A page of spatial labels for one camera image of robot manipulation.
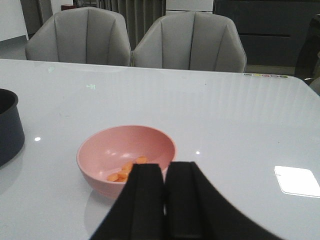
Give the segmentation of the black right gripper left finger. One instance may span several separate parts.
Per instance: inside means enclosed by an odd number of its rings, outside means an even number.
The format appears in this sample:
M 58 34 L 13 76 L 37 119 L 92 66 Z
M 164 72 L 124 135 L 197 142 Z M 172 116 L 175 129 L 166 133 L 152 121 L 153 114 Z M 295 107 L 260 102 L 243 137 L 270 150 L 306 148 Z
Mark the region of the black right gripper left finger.
M 161 240 L 164 182 L 158 164 L 135 164 L 92 240 Z

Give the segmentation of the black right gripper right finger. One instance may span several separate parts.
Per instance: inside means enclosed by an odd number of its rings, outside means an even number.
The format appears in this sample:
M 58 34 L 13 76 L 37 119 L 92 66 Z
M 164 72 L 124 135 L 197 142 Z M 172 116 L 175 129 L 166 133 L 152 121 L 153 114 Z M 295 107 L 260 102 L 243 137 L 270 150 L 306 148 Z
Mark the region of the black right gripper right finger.
M 233 206 L 195 162 L 172 162 L 165 177 L 170 240 L 276 240 Z

